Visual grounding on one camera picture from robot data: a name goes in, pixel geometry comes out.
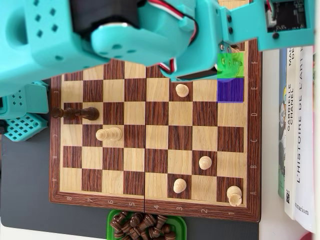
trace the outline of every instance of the dark chess piece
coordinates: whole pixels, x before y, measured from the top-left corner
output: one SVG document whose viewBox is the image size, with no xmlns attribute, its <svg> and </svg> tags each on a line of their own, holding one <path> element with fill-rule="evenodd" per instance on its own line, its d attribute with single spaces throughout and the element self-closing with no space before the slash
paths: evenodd
<svg viewBox="0 0 320 240">
<path fill-rule="evenodd" d="M 136 227 L 139 223 L 141 223 L 144 216 L 140 212 L 136 212 L 131 218 L 130 225 L 132 227 Z"/>
<path fill-rule="evenodd" d="M 65 118 L 68 120 L 73 120 L 76 117 L 80 117 L 88 119 L 90 121 L 94 121 L 98 119 L 99 111 L 95 107 L 88 107 L 85 109 L 74 109 L 72 107 L 62 109 L 55 107 L 51 110 L 51 115 L 55 119 Z"/>
</svg>

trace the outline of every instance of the dark wood square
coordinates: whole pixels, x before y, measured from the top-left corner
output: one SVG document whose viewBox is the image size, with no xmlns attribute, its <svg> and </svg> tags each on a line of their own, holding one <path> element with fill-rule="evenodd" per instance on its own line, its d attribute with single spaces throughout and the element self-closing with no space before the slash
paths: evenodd
<svg viewBox="0 0 320 240">
<path fill-rule="evenodd" d="M 146 125 L 168 125 L 169 102 L 147 101 L 145 102 L 145 124 Z"/>
<path fill-rule="evenodd" d="M 96 133 L 102 129 L 102 125 L 82 125 L 82 146 L 84 147 L 102 147 L 102 141 L 96 138 Z"/>
<path fill-rule="evenodd" d="M 83 108 L 83 104 L 82 102 L 65 102 L 64 103 L 64 108 L 74 108 L 74 109 L 82 109 Z M 82 124 L 82 117 L 76 117 L 75 119 L 63 119 L 63 124 Z"/>
<path fill-rule="evenodd" d="M 228 203 L 227 190 L 231 186 L 237 186 L 241 189 L 242 194 L 244 192 L 244 179 L 238 177 L 216 177 L 216 201 L 222 203 Z"/>
<path fill-rule="evenodd" d="M 215 101 L 194 101 L 192 124 L 194 126 L 216 127 L 218 125 L 218 103 Z"/>
<path fill-rule="evenodd" d="M 146 78 L 128 78 L 124 80 L 124 101 L 145 102 L 146 101 Z"/>
<path fill-rule="evenodd" d="M 173 199 L 191 199 L 191 175 L 168 173 L 168 198 Z M 177 179 L 183 179 L 186 182 L 186 189 L 183 192 L 175 193 L 174 184 Z"/>
<path fill-rule="evenodd" d="M 199 160 L 203 156 L 208 156 L 212 160 L 212 165 L 206 170 L 199 167 Z M 192 175 L 217 176 L 217 152 L 216 151 L 192 151 Z"/>
<path fill-rule="evenodd" d="M 82 169 L 82 191 L 102 191 L 102 170 Z"/>
<path fill-rule="evenodd" d="M 168 150 L 145 149 L 145 171 L 147 173 L 168 173 Z"/>
<path fill-rule="evenodd" d="M 169 126 L 168 148 L 192 150 L 192 126 Z"/>
<path fill-rule="evenodd" d="M 123 125 L 125 122 L 125 107 L 123 102 L 103 103 L 103 124 Z"/>
<path fill-rule="evenodd" d="M 244 128 L 218 126 L 218 151 L 244 152 Z"/>
<path fill-rule="evenodd" d="M 81 169 L 82 167 L 82 147 L 63 146 L 63 167 Z"/>
<path fill-rule="evenodd" d="M 104 99 L 104 81 L 88 80 L 83 81 L 83 102 L 96 103 L 103 102 Z"/>
<path fill-rule="evenodd" d="M 183 85 L 186 85 L 189 88 L 189 94 L 185 97 L 180 97 L 177 94 L 176 86 L 178 82 L 171 82 L 169 84 L 169 101 L 170 102 L 192 102 L 193 101 L 193 83 L 184 82 Z"/>
<path fill-rule="evenodd" d="M 124 149 L 118 147 L 104 147 L 102 158 L 103 170 L 124 170 Z"/>
<path fill-rule="evenodd" d="M 123 193 L 143 196 L 145 194 L 145 173 L 143 171 L 124 171 Z"/>
</svg>

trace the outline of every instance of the light wood square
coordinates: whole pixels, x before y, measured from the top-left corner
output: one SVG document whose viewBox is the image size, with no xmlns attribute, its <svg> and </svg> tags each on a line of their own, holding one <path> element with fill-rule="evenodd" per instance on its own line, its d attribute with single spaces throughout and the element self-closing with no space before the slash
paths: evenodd
<svg viewBox="0 0 320 240">
<path fill-rule="evenodd" d="M 108 194 L 123 194 L 124 172 L 102 170 L 102 192 Z"/>
<path fill-rule="evenodd" d="M 243 152 L 217 152 L 217 176 L 245 178 L 247 176 L 247 154 Z"/>
<path fill-rule="evenodd" d="M 168 102 L 169 101 L 169 78 L 146 79 L 146 101 Z"/>
<path fill-rule="evenodd" d="M 215 176 L 191 176 L 191 199 L 217 202 L 217 177 Z"/>
<path fill-rule="evenodd" d="M 216 126 L 193 126 L 192 149 L 203 151 L 217 151 L 218 128 Z"/>
<path fill-rule="evenodd" d="M 218 103 L 218 126 L 244 127 L 247 114 L 244 103 Z"/>
<path fill-rule="evenodd" d="M 146 125 L 145 148 L 168 149 L 168 126 Z"/>
<path fill-rule="evenodd" d="M 60 191 L 82 190 L 82 169 L 62 167 L 60 172 Z"/>
<path fill-rule="evenodd" d="M 104 123 L 104 103 L 103 102 L 84 102 L 82 104 L 84 109 L 86 108 L 96 108 L 99 111 L 99 117 L 97 120 L 90 121 L 88 119 L 82 118 L 82 124 L 93 124 L 93 125 L 101 125 Z"/>
<path fill-rule="evenodd" d="M 192 102 L 169 102 L 169 125 L 192 126 Z"/>
<path fill-rule="evenodd" d="M 193 82 L 193 101 L 216 102 L 217 80 L 198 80 Z"/>
<path fill-rule="evenodd" d="M 102 169 L 103 148 L 96 146 L 83 146 L 81 166 L 83 169 Z"/>
<path fill-rule="evenodd" d="M 124 124 L 125 125 L 145 125 L 146 102 L 126 101 L 124 102 Z"/>
<path fill-rule="evenodd" d="M 61 143 L 63 146 L 82 146 L 82 125 L 62 124 Z"/>
<path fill-rule="evenodd" d="M 117 140 L 103 140 L 102 146 L 104 148 L 123 148 L 124 147 L 124 125 L 103 125 L 103 129 L 110 129 L 110 128 L 119 128 L 122 132 L 122 137 Z"/>
<path fill-rule="evenodd" d="M 146 78 L 146 66 L 130 61 L 124 62 L 125 79 L 144 79 Z"/>
<path fill-rule="evenodd" d="M 125 101 L 125 80 L 103 80 L 103 102 L 120 103 Z"/>
<path fill-rule="evenodd" d="M 168 176 L 166 173 L 145 173 L 145 197 L 168 198 Z"/>
<path fill-rule="evenodd" d="M 123 170 L 132 172 L 145 171 L 145 149 L 124 148 L 123 149 Z"/>
<path fill-rule="evenodd" d="M 62 103 L 82 103 L 84 101 L 83 81 L 62 81 Z"/>
<path fill-rule="evenodd" d="M 104 65 L 98 65 L 83 70 L 83 80 L 102 80 L 104 79 Z"/>
<path fill-rule="evenodd" d="M 192 174 L 192 151 L 168 150 L 168 174 Z"/>
</svg>

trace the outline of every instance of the chess piece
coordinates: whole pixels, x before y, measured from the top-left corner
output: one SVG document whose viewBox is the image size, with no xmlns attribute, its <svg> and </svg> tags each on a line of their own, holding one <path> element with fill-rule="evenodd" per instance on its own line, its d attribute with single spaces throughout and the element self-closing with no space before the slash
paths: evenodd
<svg viewBox="0 0 320 240">
<path fill-rule="evenodd" d="M 97 120 L 99 117 L 99 111 L 95 107 L 88 107 L 85 109 L 74 109 L 72 107 L 67 107 L 66 109 L 62 108 L 53 108 L 51 110 L 51 115 L 55 119 L 68 119 L 73 120 L 76 117 L 88 119 L 90 121 Z"/>
<path fill-rule="evenodd" d="M 229 203 L 232 207 L 237 207 L 242 203 L 242 192 L 237 186 L 231 186 L 226 191 Z"/>
<path fill-rule="evenodd" d="M 212 160 L 210 157 L 208 156 L 203 156 L 200 158 L 199 160 L 199 166 L 202 170 L 206 170 L 208 168 L 210 168 L 212 165 Z"/>
<path fill-rule="evenodd" d="M 111 127 L 109 129 L 99 129 L 96 134 L 96 139 L 99 141 L 113 140 L 117 141 L 122 138 L 122 131 L 117 127 Z"/>
<path fill-rule="evenodd" d="M 139 223 L 141 223 L 143 217 L 144 216 L 140 212 L 136 212 L 130 220 L 131 227 L 136 227 Z"/>
<path fill-rule="evenodd" d="M 189 88 L 183 84 L 178 84 L 175 87 L 175 91 L 176 91 L 176 94 L 178 94 L 178 96 L 181 98 L 184 98 L 184 97 L 188 96 L 188 94 L 189 94 Z"/>
<path fill-rule="evenodd" d="M 176 194 L 183 192 L 186 188 L 187 188 L 187 183 L 185 180 L 183 180 L 182 178 L 178 178 L 177 180 L 175 180 L 173 185 L 173 191 Z"/>
</svg>

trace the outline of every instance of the teal plastic part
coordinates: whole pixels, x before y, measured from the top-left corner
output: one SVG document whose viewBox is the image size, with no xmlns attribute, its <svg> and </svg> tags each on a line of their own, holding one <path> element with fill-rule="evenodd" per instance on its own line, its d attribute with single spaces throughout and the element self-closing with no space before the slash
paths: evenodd
<svg viewBox="0 0 320 240">
<path fill-rule="evenodd" d="M 0 119 L 19 118 L 26 113 L 46 114 L 49 112 L 47 87 L 27 84 L 16 93 L 2 98 Z"/>
<path fill-rule="evenodd" d="M 7 119 L 8 132 L 4 135 L 13 142 L 23 142 L 48 127 L 48 121 L 37 114 L 27 113 L 23 117 Z"/>
</svg>

